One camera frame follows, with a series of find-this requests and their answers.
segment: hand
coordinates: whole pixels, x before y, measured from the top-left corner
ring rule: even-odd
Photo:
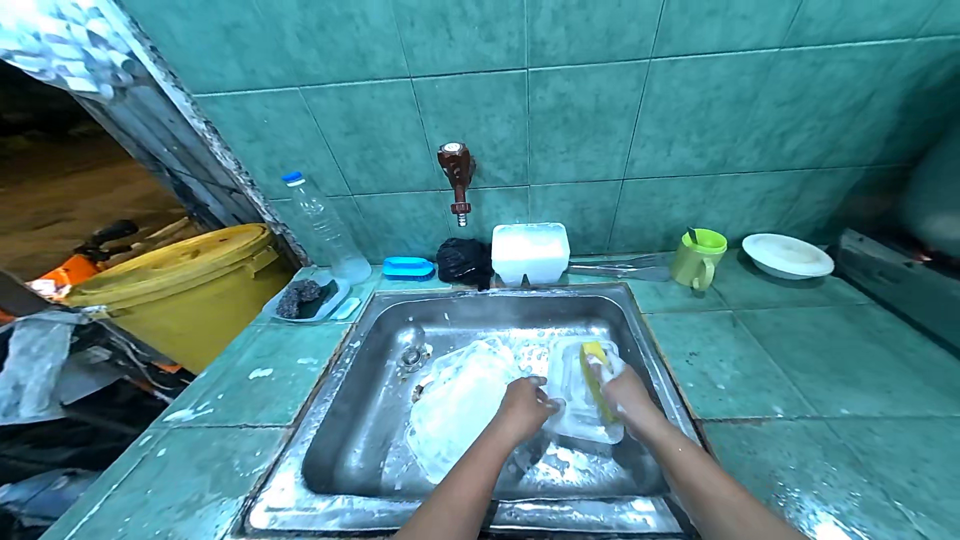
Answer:
[[[663,417],[634,368],[614,355],[607,355],[606,365],[593,355],[587,360],[590,372],[600,381],[600,390],[610,410],[628,426]]]
[[[507,393],[490,426],[510,445],[510,450],[533,437],[547,418],[563,408],[563,400],[546,397],[540,389],[544,384],[546,377],[523,377],[507,385]]]

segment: green mug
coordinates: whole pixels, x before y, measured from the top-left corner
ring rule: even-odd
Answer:
[[[677,248],[677,257],[670,265],[670,277],[681,285],[707,290],[713,283],[717,263],[727,253],[727,238],[710,229],[695,229],[697,243],[684,233]]]

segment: blue scrub brush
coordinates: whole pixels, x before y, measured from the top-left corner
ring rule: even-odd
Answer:
[[[383,259],[383,277],[395,282],[428,282],[437,273],[433,263],[419,257]]]

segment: yellow bucket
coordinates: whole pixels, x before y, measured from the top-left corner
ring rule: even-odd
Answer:
[[[200,373],[293,277],[266,225],[202,234],[80,283],[69,306],[102,306],[124,330]]]

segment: green tiled wall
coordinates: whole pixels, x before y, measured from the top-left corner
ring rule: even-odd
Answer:
[[[829,240],[960,107],[960,0],[122,0],[308,251],[302,171],[366,254],[557,220],[576,254]],[[478,168],[470,225],[436,148]]]

